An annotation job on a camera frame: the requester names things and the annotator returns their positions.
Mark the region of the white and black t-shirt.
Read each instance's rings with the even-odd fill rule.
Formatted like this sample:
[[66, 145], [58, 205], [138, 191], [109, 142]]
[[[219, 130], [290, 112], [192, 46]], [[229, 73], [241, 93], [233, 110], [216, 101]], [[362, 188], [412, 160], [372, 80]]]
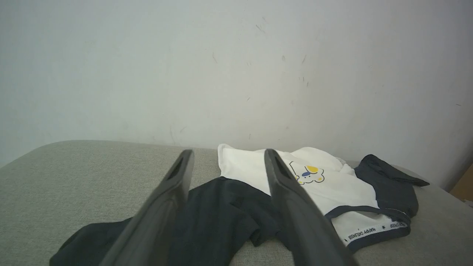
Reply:
[[[189, 192], [176, 220], [170, 266], [228, 266], [247, 241], [260, 246], [277, 238], [288, 245], [288, 232], [270, 201], [263, 153], [218, 146], [221, 175]], [[352, 252], [407, 236], [419, 209], [414, 186], [429, 185], [372, 154], [356, 168], [313, 147], [279, 155]], [[98, 266], [130, 221], [81, 228], [50, 266]]]

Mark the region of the brown cardboard box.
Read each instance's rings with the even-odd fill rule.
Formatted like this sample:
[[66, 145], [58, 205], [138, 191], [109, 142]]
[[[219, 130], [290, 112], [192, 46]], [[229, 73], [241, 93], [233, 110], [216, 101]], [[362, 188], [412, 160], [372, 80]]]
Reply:
[[463, 202], [473, 202], [473, 163], [449, 193]]

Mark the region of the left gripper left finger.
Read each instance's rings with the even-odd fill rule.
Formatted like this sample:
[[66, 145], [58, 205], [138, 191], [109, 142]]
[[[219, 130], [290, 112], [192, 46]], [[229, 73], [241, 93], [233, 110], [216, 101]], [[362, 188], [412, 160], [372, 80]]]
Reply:
[[100, 266], [166, 266], [172, 232], [186, 205], [194, 152], [182, 151], [103, 258]]

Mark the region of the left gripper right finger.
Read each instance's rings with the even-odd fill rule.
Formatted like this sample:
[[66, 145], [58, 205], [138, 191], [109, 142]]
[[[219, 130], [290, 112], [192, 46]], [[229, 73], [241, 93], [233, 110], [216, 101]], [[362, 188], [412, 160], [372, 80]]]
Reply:
[[287, 229], [295, 266], [359, 266], [309, 194], [274, 149], [265, 150], [273, 204]]

